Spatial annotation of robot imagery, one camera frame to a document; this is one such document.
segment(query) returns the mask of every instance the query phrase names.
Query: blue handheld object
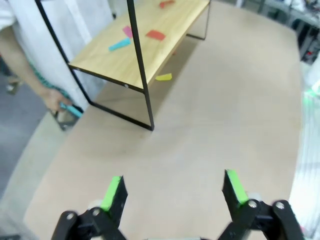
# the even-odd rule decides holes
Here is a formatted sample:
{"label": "blue handheld object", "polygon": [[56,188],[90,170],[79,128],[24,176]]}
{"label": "blue handheld object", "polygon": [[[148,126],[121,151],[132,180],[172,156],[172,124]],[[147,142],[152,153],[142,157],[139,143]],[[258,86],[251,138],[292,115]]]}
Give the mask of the blue handheld object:
{"label": "blue handheld object", "polygon": [[63,102],[60,102],[60,107],[63,109],[67,109],[70,113],[72,113],[73,115],[77,116],[78,118],[82,117],[82,113],[76,109],[74,106],[70,106],[70,105],[65,105]]}
{"label": "blue handheld object", "polygon": [[129,45],[130,43],[131,43],[130,38],[127,37],[127,38],[123,39],[122,41],[116,43],[115,45],[110,46],[109,51],[111,52],[116,49],[123,48],[123,47]]}

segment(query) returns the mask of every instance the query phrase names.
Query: hand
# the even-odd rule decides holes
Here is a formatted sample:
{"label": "hand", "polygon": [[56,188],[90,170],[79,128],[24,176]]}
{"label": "hand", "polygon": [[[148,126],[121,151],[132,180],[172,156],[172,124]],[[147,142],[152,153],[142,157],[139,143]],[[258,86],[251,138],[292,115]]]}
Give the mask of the hand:
{"label": "hand", "polygon": [[72,105],[72,102],[56,89],[47,88],[41,95],[41,97],[46,107],[54,113],[57,111],[64,111],[64,109],[60,107],[60,103],[64,103],[65,105]]}

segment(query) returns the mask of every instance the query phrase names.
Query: shirt sleeve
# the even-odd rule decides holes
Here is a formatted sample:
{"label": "shirt sleeve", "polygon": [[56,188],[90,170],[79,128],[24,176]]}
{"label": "shirt sleeve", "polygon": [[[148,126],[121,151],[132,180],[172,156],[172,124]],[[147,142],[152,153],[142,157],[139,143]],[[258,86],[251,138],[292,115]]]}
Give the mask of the shirt sleeve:
{"label": "shirt sleeve", "polygon": [[7,0],[0,0],[0,31],[16,21],[15,14]]}

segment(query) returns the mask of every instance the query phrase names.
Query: red paper piece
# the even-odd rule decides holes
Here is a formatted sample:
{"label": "red paper piece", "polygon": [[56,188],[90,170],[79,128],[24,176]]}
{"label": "red paper piece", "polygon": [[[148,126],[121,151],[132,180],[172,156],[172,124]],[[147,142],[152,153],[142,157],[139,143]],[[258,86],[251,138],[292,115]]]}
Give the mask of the red paper piece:
{"label": "red paper piece", "polygon": [[132,31],[131,31],[131,27],[129,26],[125,26],[123,29],[122,29],[125,33],[125,35],[128,37],[128,38],[132,38]]}
{"label": "red paper piece", "polygon": [[157,39],[159,41],[162,41],[166,37],[166,35],[164,35],[162,32],[156,30],[151,30],[146,34],[146,36],[149,38]]}
{"label": "red paper piece", "polygon": [[173,4],[175,2],[176,2],[175,0],[162,1],[160,2],[159,6],[160,8],[164,9],[167,4]]}

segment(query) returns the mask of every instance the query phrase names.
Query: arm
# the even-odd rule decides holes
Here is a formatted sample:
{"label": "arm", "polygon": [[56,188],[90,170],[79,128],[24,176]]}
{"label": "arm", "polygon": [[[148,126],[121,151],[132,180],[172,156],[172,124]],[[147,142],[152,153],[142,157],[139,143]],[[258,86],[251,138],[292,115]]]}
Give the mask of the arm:
{"label": "arm", "polygon": [[72,104],[59,91],[43,86],[38,80],[29,65],[25,53],[17,42],[11,26],[0,31],[0,54],[9,68],[43,99],[49,109],[60,111],[60,102],[66,105]]}

